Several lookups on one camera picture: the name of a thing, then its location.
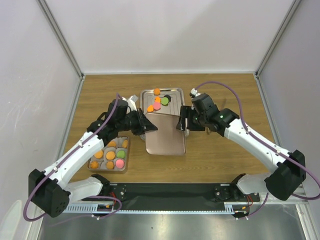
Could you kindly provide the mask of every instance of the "wall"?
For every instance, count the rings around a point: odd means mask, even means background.
[[[79,78],[35,0],[1,1],[0,29],[0,239],[9,216],[21,240],[28,175],[56,159]]]
[[[306,166],[320,178],[320,1],[304,0],[271,55],[261,79],[271,115],[283,145],[299,149]],[[307,177],[306,194],[319,187]],[[320,226],[320,200],[310,201],[315,225]]]
[[[47,0],[84,73],[255,71],[293,0]]]

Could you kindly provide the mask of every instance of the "wooden table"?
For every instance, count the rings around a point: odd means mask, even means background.
[[[273,141],[265,109],[252,74],[130,74],[88,75],[79,97],[66,149],[72,147],[97,117],[106,112],[118,92],[121,96],[140,97],[144,89],[182,88],[186,105],[191,105],[189,92],[205,81],[220,81],[239,95],[245,121],[267,139]],[[224,104],[239,113],[233,94],[216,84],[199,89],[206,92],[220,108]],[[102,173],[111,182],[125,183],[221,183],[230,182],[241,173],[264,173],[267,169],[246,150],[217,133],[191,132],[186,139],[184,156],[150,155],[145,142],[131,132],[128,171],[125,174]],[[79,181],[93,172],[84,165],[72,178]]]

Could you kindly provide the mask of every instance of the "gray floor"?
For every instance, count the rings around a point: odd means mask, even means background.
[[[103,220],[75,214],[47,217],[38,240],[304,240],[295,205],[267,205],[249,220],[209,214],[116,214]]]

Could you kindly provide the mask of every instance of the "pink ball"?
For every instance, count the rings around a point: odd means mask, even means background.
[[[161,103],[160,102],[155,102],[153,104],[153,109],[156,110],[156,111],[161,109]]]
[[[115,161],[115,166],[118,169],[122,169],[125,166],[125,161],[123,161],[122,159],[118,159],[117,161]]]

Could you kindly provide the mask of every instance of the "green object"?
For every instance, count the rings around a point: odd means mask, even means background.
[[[167,106],[168,103],[169,103],[169,99],[168,99],[168,98],[163,97],[163,98],[161,99],[161,104],[162,104],[162,105]]]
[[[117,152],[116,157],[120,159],[124,159],[126,157],[126,152],[123,150],[120,150]]]

